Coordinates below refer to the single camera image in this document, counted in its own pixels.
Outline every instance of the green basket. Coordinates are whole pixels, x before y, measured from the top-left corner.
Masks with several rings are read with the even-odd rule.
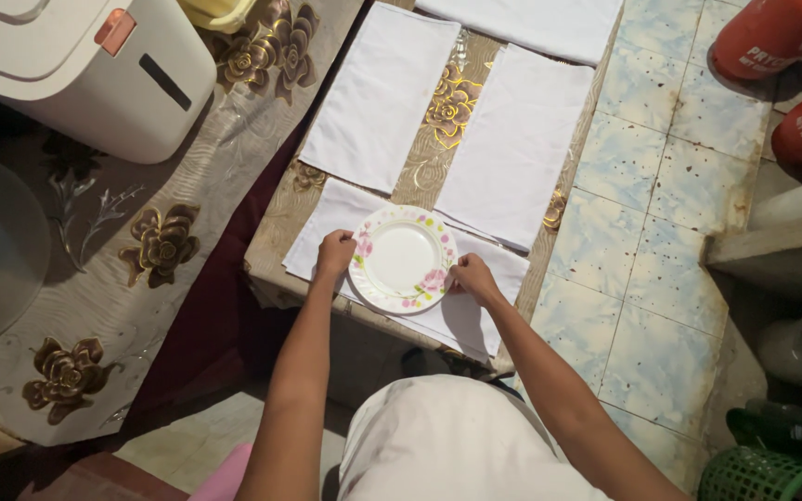
[[[737,447],[714,456],[701,474],[699,501],[790,501],[802,488],[802,459]]]

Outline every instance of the hand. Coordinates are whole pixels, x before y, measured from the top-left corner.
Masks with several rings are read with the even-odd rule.
[[[322,276],[335,282],[342,272],[349,269],[357,245],[353,234],[355,232],[349,230],[336,230],[323,238],[317,253],[315,279]]]
[[[500,293],[491,268],[477,254],[469,253],[461,256],[458,264],[451,267],[453,284],[451,291],[460,289],[469,292],[479,306],[487,307],[491,302],[505,302],[506,298]]]

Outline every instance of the white napkin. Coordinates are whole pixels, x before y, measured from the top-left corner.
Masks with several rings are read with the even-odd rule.
[[[373,4],[299,159],[392,193],[459,33],[459,23]]]
[[[622,3],[623,0],[416,0],[416,6],[428,13],[590,66],[599,64]]]
[[[435,210],[529,251],[593,74],[512,44],[498,53]]]
[[[354,231],[364,218],[388,204],[370,193],[328,179],[315,212],[284,258],[287,273],[311,280],[317,264],[317,247],[327,233],[337,229]],[[529,261],[460,231],[453,231],[453,238],[461,255],[475,252],[484,259],[504,297],[514,302]],[[354,302],[367,304],[355,294],[348,274],[342,277],[338,291]],[[500,347],[500,333],[494,321],[469,294],[448,294],[433,308],[415,315],[387,316],[473,359],[486,361],[489,355],[496,356]]]

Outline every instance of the white appliance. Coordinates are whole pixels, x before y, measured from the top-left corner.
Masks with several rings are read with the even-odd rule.
[[[0,101],[107,154],[167,159],[215,80],[175,0],[0,0]]]

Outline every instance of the plate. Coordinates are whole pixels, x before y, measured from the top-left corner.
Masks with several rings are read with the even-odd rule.
[[[444,297],[457,248],[450,228],[435,214],[389,205],[362,221],[354,238],[351,281],[374,307],[410,314]]]

